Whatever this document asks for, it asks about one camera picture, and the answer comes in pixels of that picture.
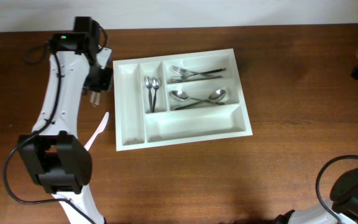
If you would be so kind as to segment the white cutlery tray organizer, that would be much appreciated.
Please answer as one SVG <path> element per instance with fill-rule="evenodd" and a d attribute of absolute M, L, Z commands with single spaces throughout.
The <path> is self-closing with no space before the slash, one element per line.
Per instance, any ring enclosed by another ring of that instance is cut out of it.
<path fill-rule="evenodd" d="M 252 135 L 233 49 L 116 60 L 112 64 L 117 151 Z M 194 72 L 226 71 L 185 77 L 171 71 L 171 65 Z M 167 84 L 170 79 L 218 75 L 224 78 Z M 154 113 L 149 108 L 145 76 L 161 82 Z M 221 105 L 202 103 L 184 110 L 175 108 L 196 101 L 180 102 L 169 95 L 172 90 L 181 90 L 205 100 L 219 89 L 227 92 Z"/>

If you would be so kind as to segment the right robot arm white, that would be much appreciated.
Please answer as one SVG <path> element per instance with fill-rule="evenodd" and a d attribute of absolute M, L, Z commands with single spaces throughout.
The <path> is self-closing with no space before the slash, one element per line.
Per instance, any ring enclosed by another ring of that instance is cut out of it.
<path fill-rule="evenodd" d="M 358 160 L 357 155 L 339 156 L 327 162 L 319 171 L 315 191 L 319 204 L 306 210 L 290 210 L 277 216 L 273 223 L 281 224 L 335 224 L 358 223 L 358 167 L 343 173 L 335 181 L 328 200 L 323 200 L 319 183 L 324 171 L 334 162 L 346 159 Z"/>

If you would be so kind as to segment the small silver teaspoon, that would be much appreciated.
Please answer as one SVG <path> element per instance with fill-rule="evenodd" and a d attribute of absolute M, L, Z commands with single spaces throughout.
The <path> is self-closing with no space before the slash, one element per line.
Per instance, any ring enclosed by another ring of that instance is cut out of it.
<path fill-rule="evenodd" d="M 149 100 L 149 108 L 150 108 L 150 112 L 152 112 L 152 92 L 151 92 L 151 89 L 152 89 L 152 81 L 151 81 L 151 78 L 148 77 L 148 76 L 145 76 L 144 77 L 144 83 L 145 83 L 145 87 L 148 89 L 149 91 L 149 95 L 148 95 L 148 100 Z"/>
<path fill-rule="evenodd" d="M 156 102 L 157 102 L 157 91 L 161 87 L 161 82 L 158 78 L 153 78 L 152 80 L 152 87 L 155 90 L 153 102 L 152 102 L 152 112 L 155 112 Z"/>

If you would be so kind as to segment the silver fork dark handle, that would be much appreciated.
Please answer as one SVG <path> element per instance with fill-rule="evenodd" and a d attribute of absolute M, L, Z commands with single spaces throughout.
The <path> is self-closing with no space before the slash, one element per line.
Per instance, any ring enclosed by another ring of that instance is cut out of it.
<path fill-rule="evenodd" d="M 226 71 L 225 68 L 219 68 L 219 69 L 215 69 L 215 70 L 210 70 L 210 71 L 207 71 L 207 72 L 194 72 L 194 71 L 191 71 L 191 70 L 187 70 L 187 69 L 184 69 L 184 68 L 180 68 L 180 67 L 177 67 L 177 66 L 174 66 L 174 65 L 171 65 L 170 66 L 170 70 L 181 75 L 181 76 L 185 76 L 185 77 L 191 77 L 191 76 L 194 76 L 194 75 L 209 75 L 211 73 L 218 73 L 218 72 L 224 72 Z"/>

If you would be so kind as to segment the large silver spoon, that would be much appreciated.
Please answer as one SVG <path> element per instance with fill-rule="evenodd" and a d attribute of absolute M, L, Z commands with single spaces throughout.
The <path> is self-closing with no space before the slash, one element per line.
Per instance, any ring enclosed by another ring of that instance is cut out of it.
<path fill-rule="evenodd" d="M 181 90 L 172 90 L 169 92 L 169 95 L 174 100 L 177 100 L 180 102 L 185 102 L 188 100 L 195 100 L 197 103 L 208 102 L 208 103 L 214 103 L 214 104 L 221 105 L 221 100 L 226 96 L 226 91 L 225 90 L 213 91 L 208 96 L 208 98 L 206 100 L 201 100 L 201 99 L 190 97 L 187 93 L 185 93 L 184 91 L 181 91 Z"/>
<path fill-rule="evenodd" d="M 196 106 L 196 105 L 200 105 L 202 103 L 212 103 L 212 104 L 218 104 L 221 105 L 221 100 L 226 96 L 226 90 L 216 90 L 214 92 L 212 92 L 207 99 L 205 100 L 200 100 L 197 101 L 196 103 L 191 103 L 189 105 L 185 105 L 185 106 L 181 106 L 178 108 L 175 108 L 175 110 L 184 110 L 184 109 L 188 109 L 192 106 Z M 170 96 L 172 96 L 174 99 L 176 100 L 190 100 L 191 98 L 184 92 L 181 90 L 173 90 L 170 92 Z"/>

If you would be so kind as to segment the white plastic knife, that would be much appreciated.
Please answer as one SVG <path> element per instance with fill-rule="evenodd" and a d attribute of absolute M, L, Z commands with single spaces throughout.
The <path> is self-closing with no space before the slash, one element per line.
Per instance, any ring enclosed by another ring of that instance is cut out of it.
<path fill-rule="evenodd" d="M 85 147 L 85 149 L 87 151 L 90 150 L 90 148 L 93 145 L 93 143 L 94 143 L 95 139 L 97 138 L 97 136 L 105 130 L 105 128 L 107 126 L 107 123 L 108 123 L 108 120 L 109 120 L 109 112 L 105 112 L 105 114 L 104 114 L 102 120 L 100 121 L 98 127 L 96 128 L 96 130 L 94 131 L 92 136 L 88 139 L 88 141 L 84 145 L 84 147 Z"/>

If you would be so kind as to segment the metal kitchen tongs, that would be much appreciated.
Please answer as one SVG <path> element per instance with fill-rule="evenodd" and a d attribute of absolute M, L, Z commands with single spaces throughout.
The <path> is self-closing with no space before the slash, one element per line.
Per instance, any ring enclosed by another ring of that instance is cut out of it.
<path fill-rule="evenodd" d="M 91 105 L 94 106 L 94 107 L 99 106 L 100 98 L 101 98 L 101 93 L 100 92 L 92 91 L 91 96 L 90 96 Z"/>

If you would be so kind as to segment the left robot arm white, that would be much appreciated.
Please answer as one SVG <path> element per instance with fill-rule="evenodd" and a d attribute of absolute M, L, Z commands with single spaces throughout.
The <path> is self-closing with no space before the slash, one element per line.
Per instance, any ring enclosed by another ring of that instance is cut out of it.
<path fill-rule="evenodd" d="M 76 17 L 72 32 L 55 33 L 45 49 L 50 52 L 50 75 L 44 103 L 30 135 L 21 135 L 14 148 L 33 183 L 52 194 L 71 223 L 105 223 L 90 191 L 93 171 L 89 149 L 77 135 L 83 94 L 99 100 L 112 85 L 107 66 L 112 50 L 99 43 L 105 33 L 91 17 Z"/>

